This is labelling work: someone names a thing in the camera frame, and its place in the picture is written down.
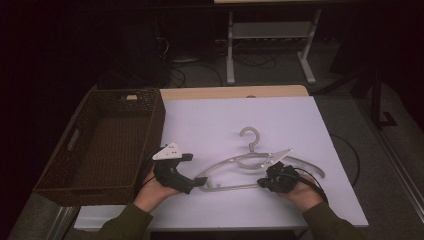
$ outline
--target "white metal stand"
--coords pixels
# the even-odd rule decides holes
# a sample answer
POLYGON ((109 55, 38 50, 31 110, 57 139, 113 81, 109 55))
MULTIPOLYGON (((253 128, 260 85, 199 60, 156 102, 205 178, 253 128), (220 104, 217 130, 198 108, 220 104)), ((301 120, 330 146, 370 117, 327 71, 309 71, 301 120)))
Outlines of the white metal stand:
POLYGON ((315 31, 318 26, 318 20, 320 15, 321 15, 321 9, 318 9, 315 12, 315 16, 313 21, 311 22, 311 25, 309 26, 305 48, 303 49, 303 51, 299 51, 297 53, 297 56, 300 61, 300 65, 302 66, 303 72, 305 73, 306 80, 308 81, 309 84, 315 84, 316 80, 315 80, 314 74, 312 73, 311 67, 309 66, 308 60, 306 58, 308 57, 309 49, 311 48, 312 41, 314 40, 315 31))
POLYGON ((227 54, 227 83, 235 84, 233 63, 233 39, 248 38, 306 38, 303 51, 297 53, 303 72, 309 84, 315 84, 307 56, 314 39, 321 9, 316 10, 313 21, 305 22, 266 22, 266 23, 234 23, 233 12, 228 20, 228 54, 227 54))

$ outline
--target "wicker basket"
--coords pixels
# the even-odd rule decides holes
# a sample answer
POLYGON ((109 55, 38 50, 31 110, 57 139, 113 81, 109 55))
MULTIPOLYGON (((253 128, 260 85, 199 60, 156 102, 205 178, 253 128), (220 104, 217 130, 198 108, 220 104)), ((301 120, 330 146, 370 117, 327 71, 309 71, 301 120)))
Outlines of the wicker basket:
POLYGON ((61 206, 127 204, 160 147, 164 121, 159 89, 89 92, 34 192, 61 206))

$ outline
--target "sleeve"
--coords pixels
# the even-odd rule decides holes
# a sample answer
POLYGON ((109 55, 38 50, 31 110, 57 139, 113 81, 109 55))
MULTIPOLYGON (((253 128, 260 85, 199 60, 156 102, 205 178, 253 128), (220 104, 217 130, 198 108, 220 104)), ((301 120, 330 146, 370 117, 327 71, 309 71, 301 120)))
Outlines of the sleeve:
POLYGON ((359 240, 365 236, 348 221, 339 218, 327 203, 320 203, 303 213, 313 235, 325 240, 359 240))
POLYGON ((142 239, 153 217, 129 203, 122 213, 103 224, 95 239, 142 239))

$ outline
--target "white tabletop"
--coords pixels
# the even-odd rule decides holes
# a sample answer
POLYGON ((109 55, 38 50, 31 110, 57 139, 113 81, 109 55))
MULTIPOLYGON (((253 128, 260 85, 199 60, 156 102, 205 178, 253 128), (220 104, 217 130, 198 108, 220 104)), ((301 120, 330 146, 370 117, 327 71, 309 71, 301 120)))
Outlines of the white tabletop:
MULTIPOLYGON (((254 127, 261 134, 257 152, 293 148, 291 156, 311 162, 326 173, 324 179, 316 177, 335 213, 355 226, 368 225, 312 97, 172 100, 165 101, 165 107, 162 146, 176 141, 183 152, 194 154, 191 162, 178 166, 181 174, 194 178, 214 163, 247 153, 253 134, 240 137, 239 132, 244 127, 254 127)), ((235 170, 214 178, 213 184, 254 183, 265 176, 265 170, 251 174, 235 170)), ((123 206, 82 207, 74 227, 98 229, 122 209, 123 206)), ((152 215, 149 229, 163 231, 306 226, 290 202, 259 187, 222 192, 196 188, 189 195, 167 199, 152 215)))

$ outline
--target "human hand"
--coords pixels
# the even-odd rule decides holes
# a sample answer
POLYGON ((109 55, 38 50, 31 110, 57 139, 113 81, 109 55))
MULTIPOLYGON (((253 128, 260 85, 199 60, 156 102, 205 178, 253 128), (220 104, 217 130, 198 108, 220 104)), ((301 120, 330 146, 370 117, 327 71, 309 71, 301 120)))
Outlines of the human hand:
POLYGON ((134 200, 134 205, 145 212, 153 211, 165 199, 180 193, 173 188, 162 186, 154 177, 153 169, 154 165, 144 179, 144 185, 134 200))
MULTIPOLYGON (((308 175, 301 175, 301 177, 315 183, 315 180, 308 175)), ((324 201, 314 189, 302 182, 298 182, 290 192, 277 193, 277 195, 290 200, 301 212, 305 212, 324 201)))

